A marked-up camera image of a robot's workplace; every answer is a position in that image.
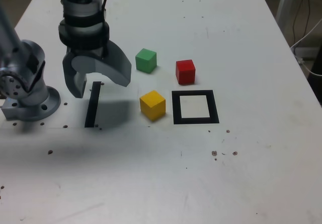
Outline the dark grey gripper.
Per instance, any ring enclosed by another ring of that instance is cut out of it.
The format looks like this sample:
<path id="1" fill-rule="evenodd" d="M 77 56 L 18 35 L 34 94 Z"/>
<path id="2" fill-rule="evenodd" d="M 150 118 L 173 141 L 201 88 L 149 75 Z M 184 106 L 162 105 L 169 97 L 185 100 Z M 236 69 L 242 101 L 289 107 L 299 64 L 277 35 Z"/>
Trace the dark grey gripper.
<path id="1" fill-rule="evenodd" d="M 66 43 L 62 61 L 65 83 L 75 98 L 83 98 L 87 83 L 86 74 L 100 73 L 111 81 L 128 86 L 131 82 L 131 63 L 122 49 L 112 41 L 101 47 L 83 50 L 75 43 Z"/>

